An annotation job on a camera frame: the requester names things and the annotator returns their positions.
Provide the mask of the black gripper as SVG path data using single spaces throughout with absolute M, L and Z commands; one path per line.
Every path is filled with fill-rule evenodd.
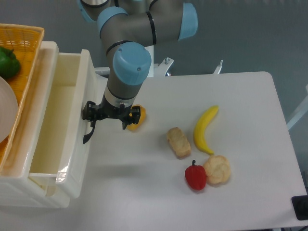
M 95 102 L 87 101 L 82 110 L 82 119 L 90 122 L 90 126 L 94 127 L 97 120 L 106 118 L 119 119 L 122 122 L 122 129 L 125 130 L 128 125 L 138 124 L 141 117 L 141 107 L 132 106 L 115 107 L 108 101 L 103 101 L 99 105 Z

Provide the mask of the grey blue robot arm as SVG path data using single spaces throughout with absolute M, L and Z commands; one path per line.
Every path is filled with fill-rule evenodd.
M 135 98 L 147 78 L 152 58 L 147 47 L 195 35 L 198 16 L 181 0 L 80 0 L 88 22 L 95 22 L 110 74 L 100 104 L 87 102 L 83 119 L 92 127 L 98 120 L 119 119 L 122 126 L 137 124 Z

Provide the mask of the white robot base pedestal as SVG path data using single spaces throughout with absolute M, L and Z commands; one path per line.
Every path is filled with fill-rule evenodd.
M 128 77 L 164 77 L 174 60 L 166 57 L 162 62 L 154 63 L 154 47 L 144 47 L 135 42 L 127 42 L 115 48 L 110 67 L 96 67 L 95 73 L 107 76 L 113 70 L 120 78 Z

